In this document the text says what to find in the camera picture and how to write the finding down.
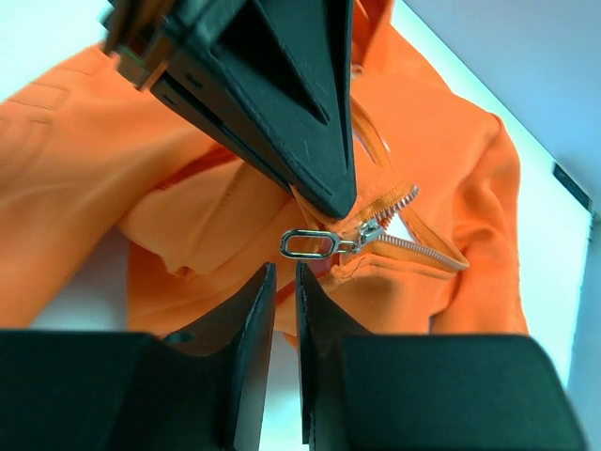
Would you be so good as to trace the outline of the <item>orange zip jacket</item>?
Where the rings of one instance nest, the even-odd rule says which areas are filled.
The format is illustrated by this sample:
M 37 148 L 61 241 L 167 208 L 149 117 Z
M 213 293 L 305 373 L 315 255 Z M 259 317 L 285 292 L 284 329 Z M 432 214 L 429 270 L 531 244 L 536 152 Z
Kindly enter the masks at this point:
M 528 331 L 519 294 L 516 149 L 501 120 L 457 97 L 358 1 L 352 38 L 358 197 L 335 221 L 287 193 L 116 70 L 93 45 L 1 106 L 1 323 L 22 328 L 104 234 L 130 240 L 128 326 L 164 335 L 277 266 L 275 329 L 297 340 L 289 229 L 399 236 L 312 263 L 325 292 L 377 334 Z

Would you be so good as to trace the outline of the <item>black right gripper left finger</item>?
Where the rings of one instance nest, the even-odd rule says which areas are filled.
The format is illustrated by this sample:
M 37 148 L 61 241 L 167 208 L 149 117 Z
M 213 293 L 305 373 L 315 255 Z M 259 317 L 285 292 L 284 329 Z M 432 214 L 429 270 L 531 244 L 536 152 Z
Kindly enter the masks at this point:
M 5 450 L 255 450 L 275 310 L 263 265 L 230 299 L 164 338 L 1 334 Z

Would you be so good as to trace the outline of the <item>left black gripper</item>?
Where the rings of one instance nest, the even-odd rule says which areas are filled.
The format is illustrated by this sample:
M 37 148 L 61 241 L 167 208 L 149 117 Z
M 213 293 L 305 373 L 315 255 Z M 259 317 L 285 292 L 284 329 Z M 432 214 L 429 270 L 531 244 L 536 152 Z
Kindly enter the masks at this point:
M 138 89 L 150 89 L 166 71 L 187 29 L 186 1 L 110 3 L 102 50 L 117 57 L 117 71 Z

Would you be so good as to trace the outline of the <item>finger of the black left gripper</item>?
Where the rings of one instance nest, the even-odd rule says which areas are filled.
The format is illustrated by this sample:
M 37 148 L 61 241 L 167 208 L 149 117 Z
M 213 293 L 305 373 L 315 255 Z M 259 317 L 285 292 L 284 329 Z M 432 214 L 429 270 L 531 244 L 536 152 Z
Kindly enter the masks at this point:
M 349 1 L 178 1 L 175 42 L 152 94 L 320 212 L 357 196 Z

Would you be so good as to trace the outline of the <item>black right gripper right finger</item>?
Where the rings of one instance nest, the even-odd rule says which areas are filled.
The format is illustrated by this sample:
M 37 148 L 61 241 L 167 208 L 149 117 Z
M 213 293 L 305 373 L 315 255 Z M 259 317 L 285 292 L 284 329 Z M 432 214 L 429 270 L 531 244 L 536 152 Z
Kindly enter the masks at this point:
M 306 264 L 296 306 L 313 450 L 584 450 L 550 358 L 519 334 L 372 334 Z

